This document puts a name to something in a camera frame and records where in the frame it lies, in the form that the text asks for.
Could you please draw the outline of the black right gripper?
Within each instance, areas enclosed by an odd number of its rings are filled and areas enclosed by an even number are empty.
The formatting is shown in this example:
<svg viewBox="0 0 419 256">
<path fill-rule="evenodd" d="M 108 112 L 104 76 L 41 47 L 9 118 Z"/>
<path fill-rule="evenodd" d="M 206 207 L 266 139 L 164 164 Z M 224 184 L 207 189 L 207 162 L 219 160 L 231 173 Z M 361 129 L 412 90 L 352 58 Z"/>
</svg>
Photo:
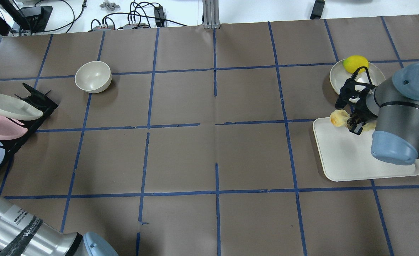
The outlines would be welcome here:
<svg viewBox="0 0 419 256">
<path fill-rule="evenodd" d="M 355 80 L 359 71 L 362 69 L 365 69 L 368 74 L 368 83 L 361 83 Z M 335 103 L 335 109 L 342 110 L 346 105 L 350 105 L 353 108 L 346 124 L 348 130 L 355 135 L 360 135 L 363 132 L 363 126 L 366 123 L 377 119 L 377 115 L 368 109 L 366 103 L 367 96 L 373 93 L 374 89 L 375 86 L 371 82 L 368 68 L 366 67 L 358 68 L 340 89 L 340 94 Z"/>
</svg>

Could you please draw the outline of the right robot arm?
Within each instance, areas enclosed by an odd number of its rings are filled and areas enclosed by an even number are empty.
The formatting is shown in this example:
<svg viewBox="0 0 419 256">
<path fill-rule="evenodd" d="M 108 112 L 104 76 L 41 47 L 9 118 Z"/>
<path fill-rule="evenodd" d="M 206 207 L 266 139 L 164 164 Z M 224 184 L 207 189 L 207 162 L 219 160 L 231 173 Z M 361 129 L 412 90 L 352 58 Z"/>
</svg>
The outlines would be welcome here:
<svg viewBox="0 0 419 256">
<path fill-rule="evenodd" d="M 383 162 L 411 165 L 419 160 L 419 63 L 408 65 L 374 86 L 355 80 L 360 68 L 346 79 L 336 109 L 353 107 L 346 122 L 351 133 L 375 122 L 371 155 Z"/>
</svg>

